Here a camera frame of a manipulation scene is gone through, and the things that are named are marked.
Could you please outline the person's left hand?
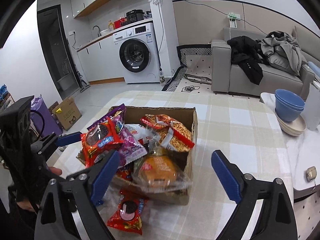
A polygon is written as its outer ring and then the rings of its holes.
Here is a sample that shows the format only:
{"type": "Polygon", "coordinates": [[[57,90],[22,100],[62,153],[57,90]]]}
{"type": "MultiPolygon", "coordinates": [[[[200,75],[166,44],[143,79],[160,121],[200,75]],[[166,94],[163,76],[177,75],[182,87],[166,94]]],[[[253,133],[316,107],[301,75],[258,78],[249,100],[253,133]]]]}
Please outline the person's left hand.
{"type": "MultiPolygon", "coordinates": [[[[62,174],[62,170],[59,168],[55,168],[55,167],[49,167],[50,171],[53,172],[54,174],[60,176],[62,174]]],[[[22,201],[17,202],[17,205],[23,209],[23,210],[27,210],[30,212],[35,212],[33,206],[31,205],[31,203],[29,202],[28,198],[24,198],[22,201]]]]}

